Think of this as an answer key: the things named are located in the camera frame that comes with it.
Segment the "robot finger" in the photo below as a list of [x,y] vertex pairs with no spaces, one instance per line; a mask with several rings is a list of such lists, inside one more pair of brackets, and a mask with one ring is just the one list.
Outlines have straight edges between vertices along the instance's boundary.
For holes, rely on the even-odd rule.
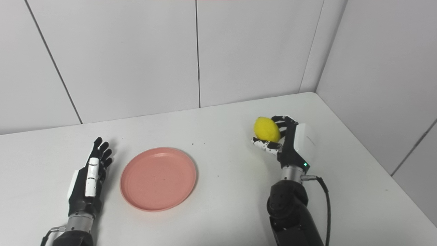
[[285,137],[285,134],[287,133],[287,130],[282,130],[279,132],[281,134],[281,138]]
[[107,149],[102,156],[102,159],[100,160],[101,162],[105,162],[106,159],[112,154],[112,150],[111,149]]
[[108,166],[111,165],[113,161],[114,161],[114,160],[113,160],[112,158],[108,158],[108,159],[103,163],[103,166],[104,166],[105,168],[108,168]]
[[104,142],[104,143],[100,146],[100,148],[99,148],[99,150],[100,150],[100,154],[103,155],[103,153],[105,152],[105,150],[106,150],[108,147],[109,147],[109,143],[108,143],[108,142]]
[[100,144],[102,144],[103,139],[101,137],[98,137],[95,141],[94,141],[94,148],[97,149],[99,148]]
[[275,115],[275,116],[273,116],[271,119],[272,119],[272,121],[274,121],[277,125],[278,125],[278,121],[284,121],[285,124],[286,124],[286,126],[288,126],[288,125],[298,125],[298,122],[295,121],[293,118],[291,118],[291,117],[288,116],[288,115],[279,115],[279,116]]
[[276,125],[277,125],[278,128],[287,127],[287,123],[286,122],[276,122]]
[[278,153],[282,150],[282,145],[275,142],[270,142],[266,140],[261,140],[256,137],[253,137],[251,140],[252,144],[257,146],[258,148],[264,150],[265,152],[271,153],[273,155],[278,155]]

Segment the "lemon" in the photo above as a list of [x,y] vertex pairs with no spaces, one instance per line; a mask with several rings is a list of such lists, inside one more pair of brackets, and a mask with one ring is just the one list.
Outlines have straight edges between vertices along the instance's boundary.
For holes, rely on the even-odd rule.
[[274,121],[267,117],[258,117],[253,126],[257,138],[270,142],[278,142],[281,138],[279,128]]

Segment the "white table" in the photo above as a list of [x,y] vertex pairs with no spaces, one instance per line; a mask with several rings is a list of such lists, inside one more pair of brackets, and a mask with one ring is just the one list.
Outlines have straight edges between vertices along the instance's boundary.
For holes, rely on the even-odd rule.
[[[255,119],[275,114],[308,123],[319,135],[309,174],[323,177],[330,190],[331,245],[437,245],[437,228],[313,93],[1,135],[0,245],[39,245],[48,229],[66,223],[73,170],[101,136],[115,162],[93,229],[97,245],[274,246],[266,200],[281,169],[249,140]],[[142,212],[122,198],[121,172],[135,155],[160,146],[192,157],[197,184],[180,205]],[[317,182],[304,184],[324,240],[325,196]]]

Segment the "robotic hand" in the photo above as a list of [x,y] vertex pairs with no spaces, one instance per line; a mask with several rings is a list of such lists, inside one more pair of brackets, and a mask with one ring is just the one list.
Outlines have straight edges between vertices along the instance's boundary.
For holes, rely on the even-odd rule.
[[323,246],[316,225],[307,209],[308,196],[302,181],[317,180],[325,191],[328,203],[328,232],[326,246],[329,245],[330,234],[330,201],[328,189],[322,178],[307,176],[309,160],[315,148],[315,140],[311,129],[299,124],[289,116],[273,116],[271,118],[278,128],[286,127],[280,132],[285,137],[284,145],[252,138],[252,143],[262,150],[277,156],[281,164],[281,180],[271,187],[267,201],[270,225],[278,246]]
[[106,179],[106,171],[112,163],[112,150],[101,137],[94,141],[93,149],[85,167],[75,173],[76,181],[69,197],[68,222],[66,227],[54,227],[42,239],[47,242],[51,232],[65,232],[53,241],[53,246],[93,246],[91,227],[101,212],[100,195]]

